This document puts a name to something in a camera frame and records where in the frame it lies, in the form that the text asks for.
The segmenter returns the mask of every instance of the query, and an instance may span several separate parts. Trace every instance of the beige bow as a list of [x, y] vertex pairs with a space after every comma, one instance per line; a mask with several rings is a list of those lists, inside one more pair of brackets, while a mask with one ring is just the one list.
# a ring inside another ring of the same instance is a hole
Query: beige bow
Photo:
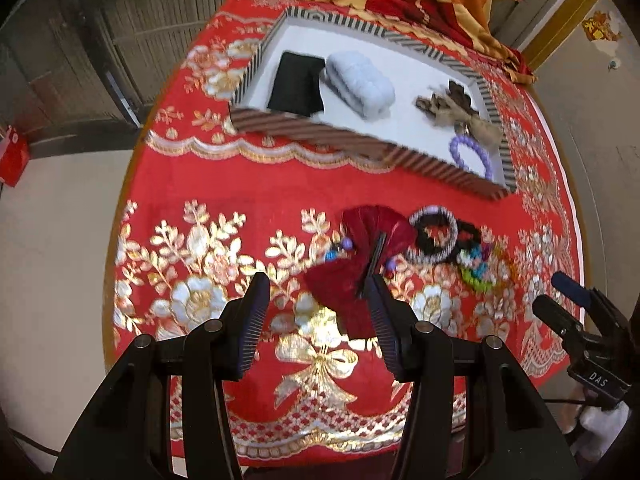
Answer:
[[344, 409], [345, 404], [358, 398], [345, 392], [334, 382], [334, 378], [346, 379], [351, 375], [358, 364], [358, 355], [349, 349], [329, 353], [326, 350], [323, 347], [316, 352], [311, 343], [299, 334], [280, 336], [275, 350], [278, 360], [310, 366], [282, 378], [274, 392], [276, 408], [299, 388], [310, 397], [324, 394], [326, 402], [338, 410]]

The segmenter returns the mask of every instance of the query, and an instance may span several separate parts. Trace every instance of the red bag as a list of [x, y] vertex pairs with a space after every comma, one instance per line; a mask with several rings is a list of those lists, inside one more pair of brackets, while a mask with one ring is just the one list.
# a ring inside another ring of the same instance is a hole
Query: red bag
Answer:
[[15, 187], [29, 161], [29, 145], [11, 126], [0, 140], [0, 183]]

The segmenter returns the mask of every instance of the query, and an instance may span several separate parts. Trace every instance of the black cloth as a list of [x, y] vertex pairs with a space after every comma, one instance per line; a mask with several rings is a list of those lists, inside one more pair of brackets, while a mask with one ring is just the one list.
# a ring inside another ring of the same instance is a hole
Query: black cloth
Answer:
[[319, 82], [323, 68], [321, 57], [283, 52], [267, 108], [305, 117], [324, 111]]

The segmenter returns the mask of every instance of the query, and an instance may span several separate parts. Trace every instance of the purple bead bracelet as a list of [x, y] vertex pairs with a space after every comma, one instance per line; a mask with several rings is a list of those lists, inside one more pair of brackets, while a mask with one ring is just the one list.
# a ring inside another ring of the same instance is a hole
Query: purple bead bracelet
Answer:
[[489, 161], [489, 154], [472, 137], [456, 135], [455, 137], [453, 137], [453, 139], [451, 139], [451, 142], [449, 143], [449, 153], [451, 154], [453, 161], [456, 163], [456, 166], [461, 168], [462, 170], [469, 171], [468, 165], [465, 164], [465, 161], [462, 160], [462, 157], [458, 152], [459, 144], [464, 144], [478, 154], [480, 160], [482, 160], [482, 165], [484, 166], [484, 177], [488, 180], [491, 180], [492, 176], [494, 176], [494, 172], [491, 170], [491, 161]]

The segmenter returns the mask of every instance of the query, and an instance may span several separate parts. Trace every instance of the table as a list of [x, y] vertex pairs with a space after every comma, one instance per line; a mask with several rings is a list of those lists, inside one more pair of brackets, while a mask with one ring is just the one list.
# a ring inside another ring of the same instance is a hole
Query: table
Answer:
[[[332, 240], [344, 235], [344, 209], [383, 204], [409, 215], [440, 204], [481, 227], [483, 240], [502, 251], [491, 261], [508, 276], [499, 293], [472, 292], [453, 266], [402, 262], [390, 290], [457, 336], [499, 335], [535, 384], [563, 366], [566, 355], [534, 318], [532, 300], [553, 295], [556, 270], [584, 281], [574, 199], [540, 110], [492, 60], [443, 36], [420, 40], [488, 82], [516, 169], [518, 192], [508, 198], [489, 202], [326, 146], [239, 135], [227, 100], [257, 41], [292, 4], [350, 12], [319, 2], [227, 0], [201, 32], [134, 152], [105, 279], [109, 366], [137, 334], [184, 335], [244, 294], [254, 272], [267, 272], [272, 302], [254, 365], [239, 383], [225, 384], [243, 465], [348, 460], [391, 450], [400, 439], [410, 385], [394, 381], [375, 339], [340, 336], [335, 314], [305, 290], [304, 270], [322, 262]], [[453, 427], [459, 428], [462, 382], [456, 392]], [[170, 411], [172, 450], [180, 456], [177, 378]]]

